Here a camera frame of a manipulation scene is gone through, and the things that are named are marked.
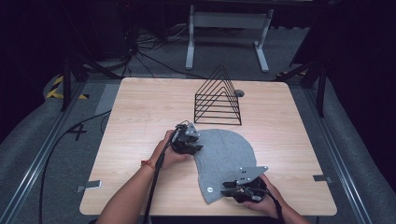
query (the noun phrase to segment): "person's right hand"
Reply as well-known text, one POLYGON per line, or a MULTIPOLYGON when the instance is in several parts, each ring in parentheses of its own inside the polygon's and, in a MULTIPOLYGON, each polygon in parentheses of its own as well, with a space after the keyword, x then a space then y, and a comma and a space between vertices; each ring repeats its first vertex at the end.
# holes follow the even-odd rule
MULTIPOLYGON (((282 195, 280 195, 279 190, 273 184, 271 184, 267 176, 260 175, 260 178, 267 185, 267 188, 270 190, 272 195, 279 201, 280 205, 282 207, 287 205, 285 200, 282 198, 282 195)), ((278 218, 274 200, 268 195, 266 195, 259 203, 243 202, 243 205, 251 210, 263 212, 268 217, 278 218)))

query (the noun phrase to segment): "gray carpet floor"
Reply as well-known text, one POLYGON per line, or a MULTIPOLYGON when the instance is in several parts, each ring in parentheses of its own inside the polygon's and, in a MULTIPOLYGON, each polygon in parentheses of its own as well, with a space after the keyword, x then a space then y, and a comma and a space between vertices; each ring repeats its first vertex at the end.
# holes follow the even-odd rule
MULTIPOLYGON (((279 72, 291 70, 289 63, 298 46, 306 35, 306 29, 271 29, 264 44, 264 53, 270 72, 264 74, 259 66, 252 43, 259 33, 255 31, 238 31, 237 35, 221 30, 202 30, 196 36, 194 66, 186 71, 187 54, 186 36, 174 43, 166 44, 160 49, 142 52, 173 69, 137 54, 133 57, 123 73, 123 68, 115 70, 126 77, 168 77, 196 78, 209 77, 217 66, 223 64, 232 80, 272 80, 279 72)), ((100 62, 106 66, 116 60, 100 62)), ((338 212, 333 217, 321 217, 320 223, 359 223, 347 197, 343 182, 334 168, 326 139, 315 119, 315 110, 309 106, 307 92, 296 84, 300 77, 287 81, 298 107, 308 136, 318 157, 323 173, 332 179, 329 183, 338 212)), ((43 95, 46 95, 53 80, 49 80, 43 95)), ((120 84, 102 74, 91 74, 82 93, 89 94, 88 100, 77 100, 67 116, 60 133, 74 124, 98 115, 111 108, 120 84)), ((35 155, 45 141, 53 122, 60 114, 62 100, 49 98, 37 110, 24 119, 0 146, 0 211, 5 211, 14 192, 22 182, 24 174, 33 162, 35 155)), ((359 135, 347 117, 344 108, 337 100, 330 81, 325 92, 325 122, 332 138, 340 150, 342 158, 356 184, 367 213, 372 223, 394 223, 396 220, 396 196, 384 177, 378 172, 359 135)), ((84 216, 79 212, 83 193, 77 193, 76 187, 83 185, 89 178, 103 131, 106 129, 108 116, 101 116, 84 122, 83 133, 77 140, 75 133, 67 133, 56 146, 50 157, 45 176, 43 197, 43 223, 88 223, 95 217, 84 216)), ((40 177, 27 192, 21 208, 15 213, 12 223, 38 223, 40 177)), ((308 217, 311 222, 316 217, 308 217)), ((187 219, 154 218, 154 223, 186 223, 187 219)), ((260 219, 242 219, 238 223, 262 223, 260 219)))

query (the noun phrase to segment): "wooden tabletop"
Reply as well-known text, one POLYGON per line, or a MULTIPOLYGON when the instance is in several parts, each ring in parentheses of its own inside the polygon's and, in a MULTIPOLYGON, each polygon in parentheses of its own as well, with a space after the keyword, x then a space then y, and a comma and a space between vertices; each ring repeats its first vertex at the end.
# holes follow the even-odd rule
MULTIPOLYGON (((193 121, 198 79, 125 78, 113 106, 80 211, 98 215, 112 195, 151 155, 167 130, 183 120, 193 121)), ((337 209, 322 175, 289 87, 284 83, 233 81, 245 96, 239 98, 242 126, 195 124, 196 129, 224 129, 244 136, 252 145, 258 166, 266 172, 285 200, 302 215, 332 216, 337 209)), ((194 159, 161 170, 150 214, 152 216, 262 216, 222 198, 207 204, 198 186, 194 159)))

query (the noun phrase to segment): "black wire rack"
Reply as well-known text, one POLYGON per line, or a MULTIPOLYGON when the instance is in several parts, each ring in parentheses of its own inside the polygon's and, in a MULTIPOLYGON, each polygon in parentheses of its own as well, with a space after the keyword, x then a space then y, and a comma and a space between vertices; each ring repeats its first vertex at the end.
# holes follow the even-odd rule
POLYGON ((238 96, 223 65, 195 93, 194 122, 242 125, 238 96))

